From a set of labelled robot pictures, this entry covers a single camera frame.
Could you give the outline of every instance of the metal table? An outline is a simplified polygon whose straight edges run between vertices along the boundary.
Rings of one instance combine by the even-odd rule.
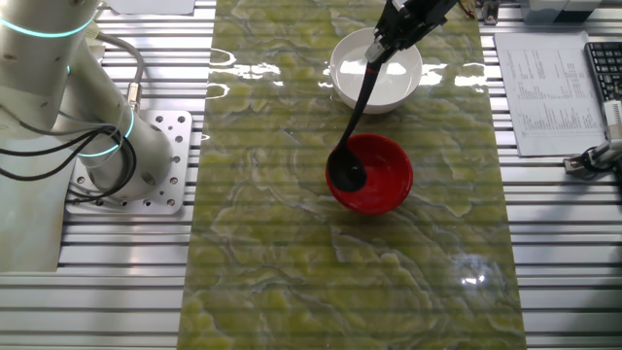
[[[192,114],[186,210],[116,224],[67,215],[57,273],[0,276],[0,349],[175,348],[215,9],[199,0],[193,16],[103,11],[102,30],[145,56],[143,108]],[[594,41],[622,40],[621,18],[622,5],[609,2],[581,26],[532,27],[509,2],[497,26],[481,26],[530,348],[620,348],[621,200],[613,176],[582,183],[560,157],[518,158],[493,34],[585,29]],[[121,89],[134,74],[134,59],[116,48],[103,64]]]

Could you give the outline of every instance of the keyboard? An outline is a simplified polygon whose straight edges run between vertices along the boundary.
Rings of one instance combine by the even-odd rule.
[[[620,100],[622,92],[622,43],[589,43],[585,55],[601,103]]]

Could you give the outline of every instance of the mounting plate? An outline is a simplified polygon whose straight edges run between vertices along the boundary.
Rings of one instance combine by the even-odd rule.
[[[90,216],[162,216],[175,215],[182,209],[186,194],[192,116],[188,112],[158,110],[141,111],[140,114],[143,121],[157,126],[170,140],[173,159],[164,181],[138,200],[117,201],[105,198],[77,205],[68,203],[65,208],[69,213]],[[182,136],[181,142],[178,142],[179,136]],[[79,160],[76,161],[71,180],[87,190],[98,191],[89,180],[85,166]],[[76,197],[72,194],[67,196],[68,200],[74,198]]]

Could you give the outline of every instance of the paper sheet with text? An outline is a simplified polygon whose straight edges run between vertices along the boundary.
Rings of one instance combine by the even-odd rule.
[[[581,154],[605,140],[578,34],[495,35],[520,156]]]

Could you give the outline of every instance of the red bowl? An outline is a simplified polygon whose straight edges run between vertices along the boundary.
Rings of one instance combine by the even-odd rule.
[[[326,172],[328,188],[346,208],[377,215],[398,207],[412,188],[412,166],[404,150],[394,141],[374,134],[348,139],[348,148],[363,164],[367,183],[356,192],[338,190]]]

